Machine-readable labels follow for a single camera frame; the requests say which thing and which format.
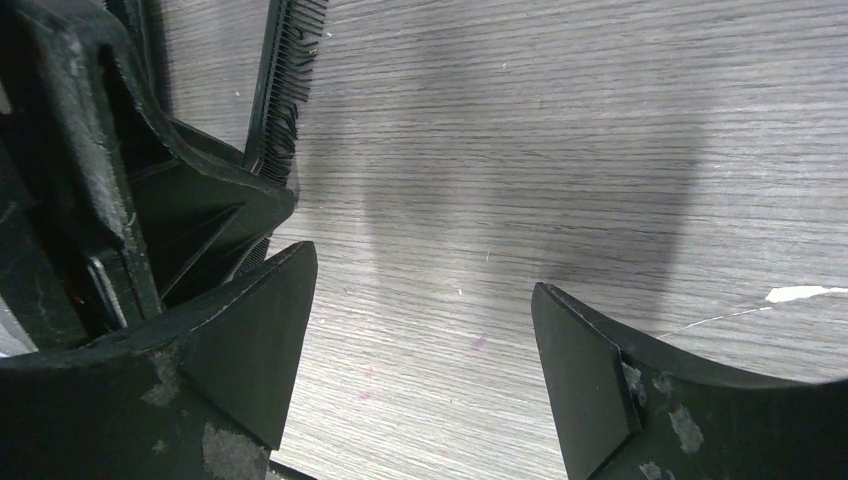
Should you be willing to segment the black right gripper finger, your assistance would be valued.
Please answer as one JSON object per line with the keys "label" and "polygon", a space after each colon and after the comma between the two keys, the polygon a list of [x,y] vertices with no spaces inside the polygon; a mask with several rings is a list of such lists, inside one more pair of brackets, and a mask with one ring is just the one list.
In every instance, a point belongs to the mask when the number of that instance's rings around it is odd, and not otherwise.
{"label": "black right gripper finger", "polygon": [[672,346],[548,283],[532,319],[571,479],[843,479],[847,384]]}
{"label": "black right gripper finger", "polygon": [[262,479],[282,441],[318,271],[290,245],[76,349],[1,363],[5,479]]}
{"label": "black right gripper finger", "polygon": [[153,282],[173,307],[260,264],[293,212],[285,189],[243,167],[244,151],[167,109],[149,1],[109,1],[138,66],[111,61],[105,84]]}

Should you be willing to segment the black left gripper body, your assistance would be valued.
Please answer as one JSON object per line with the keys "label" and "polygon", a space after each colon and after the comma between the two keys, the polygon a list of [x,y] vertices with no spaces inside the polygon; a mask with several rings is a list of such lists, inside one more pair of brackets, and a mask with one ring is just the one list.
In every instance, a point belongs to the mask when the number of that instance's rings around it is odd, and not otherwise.
{"label": "black left gripper body", "polygon": [[147,58],[119,1],[5,1],[1,295],[12,332],[65,350],[158,315],[134,178],[161,165]]}

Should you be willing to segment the black comb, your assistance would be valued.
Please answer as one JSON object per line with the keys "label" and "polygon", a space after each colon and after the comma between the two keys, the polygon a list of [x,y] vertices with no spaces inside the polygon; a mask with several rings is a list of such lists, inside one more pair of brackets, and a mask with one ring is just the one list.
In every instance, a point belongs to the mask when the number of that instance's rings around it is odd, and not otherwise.
{"label": "black comb", "polygon": [[309,98],[312,63],[324,32],[326,1],[271,1],[260,55],[243,167],[299,200],[295,142]]}

